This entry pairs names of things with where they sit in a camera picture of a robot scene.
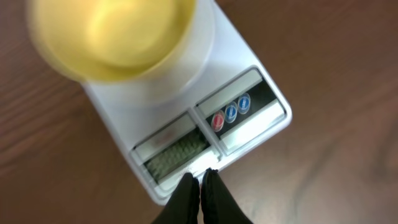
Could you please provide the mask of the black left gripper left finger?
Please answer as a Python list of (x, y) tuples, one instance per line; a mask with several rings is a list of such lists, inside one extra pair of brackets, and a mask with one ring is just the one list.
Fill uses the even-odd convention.
[(198, 179), (191, 173), (186, 173), (153, 224), (197, 224), (199, 204)]

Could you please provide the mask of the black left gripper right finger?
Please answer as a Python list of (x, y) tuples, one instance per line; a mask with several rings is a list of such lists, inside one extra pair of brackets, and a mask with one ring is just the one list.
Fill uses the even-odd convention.
[(218, 170), (209, 168), (203, 176), (201, 209), (205, 224), (252, 224), (221, 180)]

